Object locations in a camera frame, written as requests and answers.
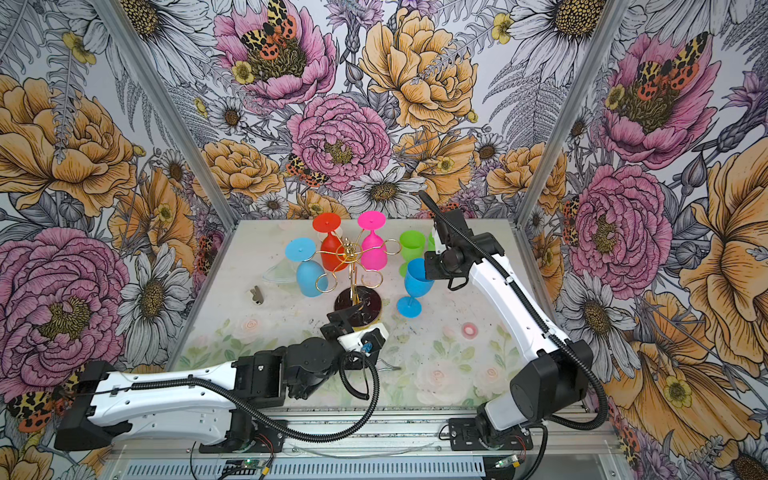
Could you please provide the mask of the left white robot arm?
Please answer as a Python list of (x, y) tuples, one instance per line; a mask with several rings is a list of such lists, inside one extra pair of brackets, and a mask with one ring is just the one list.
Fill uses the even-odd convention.
[[(346, 439), (371, 419), (381, 381), (378, 356), (389, 332), (380, 322), (354, 329), (330, 314), (318, 337), (261, 350), (196, 370), (119, 372), (106, 361), (86, 365), (54, 446), (65, 452), (106, 448), (129, 439), (188, 439), (206, 452), (245, 451), (261, 434), (307, 443)], [(332, 377), (367, 402), (362, 417), (335, 433), (306, 433), (268, 416), (288, 399), (306, 400)]]

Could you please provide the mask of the blue wine glass front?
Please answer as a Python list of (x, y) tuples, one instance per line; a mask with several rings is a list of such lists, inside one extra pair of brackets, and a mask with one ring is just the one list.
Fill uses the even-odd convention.
[(430, 292), (433, 284), (433, 280), (426, 278), (425, 260), (423, 258), (411, 260), (407, 265), (404, 280), (407, 295), (398, 300), (396, 305), (398, 313), (409, 319), (418, 317), (423, 311), (420, 298)]

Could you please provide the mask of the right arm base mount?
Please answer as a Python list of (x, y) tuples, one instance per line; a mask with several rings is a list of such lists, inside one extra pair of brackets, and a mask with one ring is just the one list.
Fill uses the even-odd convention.
[(497, 430), (484, 418), (451, 418), (447, 440), (452, 451), (523, 451), (533, 448), (529, 433), (519, 427)]

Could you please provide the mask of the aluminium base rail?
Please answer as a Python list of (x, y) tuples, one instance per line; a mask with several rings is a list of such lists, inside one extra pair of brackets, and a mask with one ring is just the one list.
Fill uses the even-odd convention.
[(378, 411), (352, 436), (309, 443), (280, 435), (257, 453), (204, 453), (190, 441), (133, 440), (105, 460), (104, 479), (626, 479), (608, 425), (576, 432), (549, 424), (529, 447), (461, 451), (452, 419), (469, 410)]

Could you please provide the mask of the red wine glass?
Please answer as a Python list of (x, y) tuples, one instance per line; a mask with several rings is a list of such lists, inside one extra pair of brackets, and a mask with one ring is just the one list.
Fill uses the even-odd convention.
[(322, 235), (320, 257), (327, 272), (339, 272), (346, 268), (344, 262), (344, 246), (337, 230), (342, 225), (342, 219), (335, 213), (322, 213), (314, 218), (313, 228)]

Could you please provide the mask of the pink wine glass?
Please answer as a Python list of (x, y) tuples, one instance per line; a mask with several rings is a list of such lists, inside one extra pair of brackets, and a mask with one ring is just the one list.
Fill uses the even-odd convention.
[(368, 271), (382, 270), (387, 264), (388, 254), (385, 241), (377, 230), (386, 224), (386, 216), (379, 211), (368, 211), (358, 217), (357, 223), (367, 233), (360, 244), (361, 265)]

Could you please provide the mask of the blue wine glass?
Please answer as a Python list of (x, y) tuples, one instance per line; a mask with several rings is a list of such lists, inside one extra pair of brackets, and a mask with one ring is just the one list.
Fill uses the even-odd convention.
[(407, 265), (404, 280), (407, 295), (398, 300), (396, 305), (398, 313), (409, 319), (418, 317), (423, 311), (420, 298), (430, 292), (433, 284), (433, 280), (426, 278), (425, 260), (423, 258), (411, 260)]
[(301, 293), (309, 298), (322, 295), (328, 289), (325, 269), (314, 260), (317, 253), (315, 242), (310, 238), (297, 238), (285, 249), (288, 260), (298, 264), (296, 279)]

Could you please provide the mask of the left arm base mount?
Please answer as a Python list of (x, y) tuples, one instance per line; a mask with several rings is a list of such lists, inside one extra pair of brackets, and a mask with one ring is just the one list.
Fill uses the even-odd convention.
[(272, 427), (249, 421), (226, 432), (222, 441), (201, 445), (201, 454), (281, 453), (285, 436)]

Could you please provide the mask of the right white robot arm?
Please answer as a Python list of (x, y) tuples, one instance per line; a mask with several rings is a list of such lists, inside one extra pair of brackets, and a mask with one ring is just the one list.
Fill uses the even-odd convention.
[(536, 303), (513, 271), (502, 245), (490, 233), (476, 234), (459, 209), (443, 211), (419, 193), (433, 214), (435, 248), (424, 255), (429, 280), (445, 280), (451, 291), (467, 285), (496, 308), (518, 345), (524, 367), (506, 392), (481, 405), (475, 418), (488, 447), (551, 421), (576, 431), (601, 427), (609, 414), (607, 395), (592, 370), (594, 352), (572, 340)]

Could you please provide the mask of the green wine glass front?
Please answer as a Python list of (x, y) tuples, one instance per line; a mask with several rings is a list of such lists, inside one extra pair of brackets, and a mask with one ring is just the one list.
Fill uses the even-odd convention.
[(422, 258), (426, 245), (425, 235), (418, 230), (407, 230), (400, 235), (401, 257), (403, 260), (399, 268), (402, 277), (406, 276), (408, 264), (417, 258)]

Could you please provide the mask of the small tan clip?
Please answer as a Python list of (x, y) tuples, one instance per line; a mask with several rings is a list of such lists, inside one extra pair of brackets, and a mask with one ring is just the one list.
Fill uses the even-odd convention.
[(254, 286), (250, 289), (251, 299), (256, 305), (262, 305), (264, 303), (264, 296), (261, 289), (258, 286)]

